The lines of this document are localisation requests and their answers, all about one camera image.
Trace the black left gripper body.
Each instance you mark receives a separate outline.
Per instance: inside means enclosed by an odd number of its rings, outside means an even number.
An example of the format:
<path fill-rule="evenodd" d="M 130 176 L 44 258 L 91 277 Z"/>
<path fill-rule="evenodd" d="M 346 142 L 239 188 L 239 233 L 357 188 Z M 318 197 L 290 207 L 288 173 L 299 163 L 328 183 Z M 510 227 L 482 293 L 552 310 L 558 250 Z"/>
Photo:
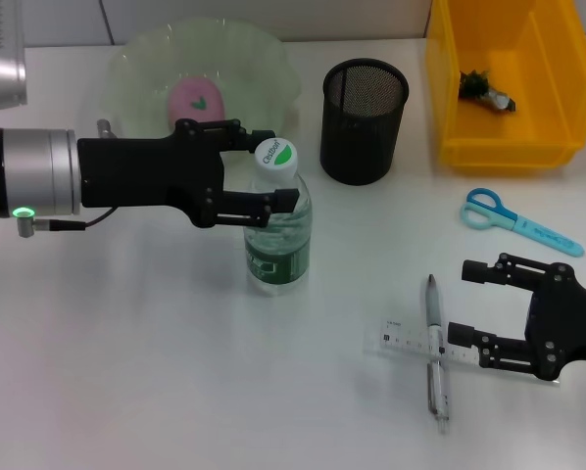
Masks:
<path fill-rule="evenodd" d="M 159 139 L 77 141 L 81 203 L 86 208 L 171 207 L 193 225 L 217 223 L 225 130 L 180 120 Z"/>

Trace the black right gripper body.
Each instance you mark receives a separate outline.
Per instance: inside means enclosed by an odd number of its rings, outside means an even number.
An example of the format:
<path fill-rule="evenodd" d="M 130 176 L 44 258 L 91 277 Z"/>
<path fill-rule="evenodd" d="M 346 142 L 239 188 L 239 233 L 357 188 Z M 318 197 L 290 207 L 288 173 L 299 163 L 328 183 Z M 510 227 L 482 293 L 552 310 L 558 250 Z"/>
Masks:
<path fill-rule="evenodd" d="M 555 381 L 574 361 L 586 361 L 586 289 L 573 268 L 564 263 L 548 266 L 535 288 L 525 327 L 533 352 L 533 374 Z"/>

